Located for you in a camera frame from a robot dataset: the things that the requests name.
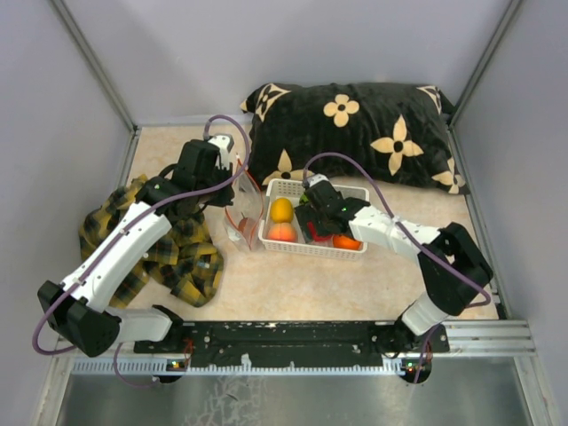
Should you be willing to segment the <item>clear zip bag orange zipper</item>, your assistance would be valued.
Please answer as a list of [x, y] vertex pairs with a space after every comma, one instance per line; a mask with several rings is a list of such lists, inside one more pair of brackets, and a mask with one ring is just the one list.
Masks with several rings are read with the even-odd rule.
[[[229, 240], [241, 251], [258, 251], [261, 242], [258, 238], [260, 222], [264, 217], [264, 196], [256, 181], [245, 170], [232, 186], [233, 204], [225, 207], [225, 230]], [[243, 217], [253, 218], [256, 222], [253, 232], [243, 235], [238, 224]]]

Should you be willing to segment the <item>red apple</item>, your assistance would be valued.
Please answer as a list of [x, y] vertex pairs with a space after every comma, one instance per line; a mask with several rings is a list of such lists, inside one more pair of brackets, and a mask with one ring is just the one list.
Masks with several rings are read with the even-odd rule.
[[316, 227], [313, 222], [309, 222], [307, 225], [308, 228], [308, 235], [310, 237], [310, 241], [314, 243], [323, 243], [328, 242], [332, 239], [333, 235], [326, 231], [320, 230]]

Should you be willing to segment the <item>yellow lemon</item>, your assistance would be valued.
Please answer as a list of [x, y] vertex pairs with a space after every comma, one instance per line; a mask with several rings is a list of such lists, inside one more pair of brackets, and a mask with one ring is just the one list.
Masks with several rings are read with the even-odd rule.
[[270, 208], [270, 219], [275, 223], [291, 223], [294, 218], [294, 206], [292, 202], [280, 197], [276, 199]]

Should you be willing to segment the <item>orange tangerine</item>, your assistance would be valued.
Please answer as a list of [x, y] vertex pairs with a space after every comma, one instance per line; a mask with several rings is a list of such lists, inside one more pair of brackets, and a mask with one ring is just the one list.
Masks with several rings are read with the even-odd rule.
[[359, 251], [361, 247], [360, 241], [354, 240], [353, 238], [345, 235], [334, 235], [332, 237], [332, 243], [336, 249]]

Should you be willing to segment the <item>orange peach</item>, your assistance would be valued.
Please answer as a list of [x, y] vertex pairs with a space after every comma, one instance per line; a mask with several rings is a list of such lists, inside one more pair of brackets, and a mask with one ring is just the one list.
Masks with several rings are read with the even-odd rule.
[[277, 223], [270, 227], [267, 239], [279, 242], [297, 242], [297, 232], [291, 223]]

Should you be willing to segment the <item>white perforated plastic basket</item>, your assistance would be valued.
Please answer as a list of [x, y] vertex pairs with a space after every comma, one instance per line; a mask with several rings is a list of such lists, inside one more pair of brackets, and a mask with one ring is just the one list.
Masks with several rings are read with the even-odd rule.
[[302, 232], [302, 228], [297, 220], [296, 214], [293, 214], [291, 226], [296, 231], [295, 241], [277, 241], [272, 239], [269, 234], [275, 226], [272, 220], [272, 205], [280, 198], [288, 199], [293, 208], [300, 204], [300, 200], [304, 194], [304, 188], [300, 181], [287, 180], [281, 178], [273, 179], [267, 186], [264, 199], [265, 213], [260, 220], [258, 226], [258, 238], [264, 247], [269, 251], [279, 251], [294, 253], [298, 255], [319, 256], [325, 258], [336, 258], [356, 261], [360, 260], [367, 252], [367, 243], [361, 243], [358, 250], [347, 248], [336, 248], [332, 239], [325, 241], [307, 241]]

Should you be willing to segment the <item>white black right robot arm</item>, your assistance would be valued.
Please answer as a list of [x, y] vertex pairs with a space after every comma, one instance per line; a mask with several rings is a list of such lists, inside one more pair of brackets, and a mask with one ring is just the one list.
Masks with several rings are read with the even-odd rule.
[[343, 196], [322, 175], [307, 178], [303, 187], [301, 207], [318, 234], [348, 236], [418, 265], [425, 290], [397, 319], [403, 349], [420, 349], [430, 329], [459, 316], [479, 294], [491, 300], [485, 286], [493, 269], [464, 226], [452, 222], [436, 228], [403, 220], [369, 201]]

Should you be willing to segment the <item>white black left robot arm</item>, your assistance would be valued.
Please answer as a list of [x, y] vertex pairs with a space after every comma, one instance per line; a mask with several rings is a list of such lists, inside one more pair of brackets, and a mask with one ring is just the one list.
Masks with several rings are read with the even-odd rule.
[[37, 293], [44, 322], [72, 348], [94, 358], [120, 343], [155, 343], [167, 352], [183, 345], [177, 314], [128, 305], [148, 277], [197, 303], [211, 298], [221, 267], [201, 209], [232, 204], [233, 145], [226, 134], [191, 140], [176, 163], [119, 188], [86, 218], [83, 263]]

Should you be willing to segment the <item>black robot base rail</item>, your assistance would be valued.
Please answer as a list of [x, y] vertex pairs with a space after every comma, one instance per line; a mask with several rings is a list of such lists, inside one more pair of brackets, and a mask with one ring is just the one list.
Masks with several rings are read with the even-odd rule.
[[161, 342], [137, 354], [182, 353], [193, 367], [380, 367], [387, 354], [420, 353], [416, 336], [392, 321], [177, 321]]

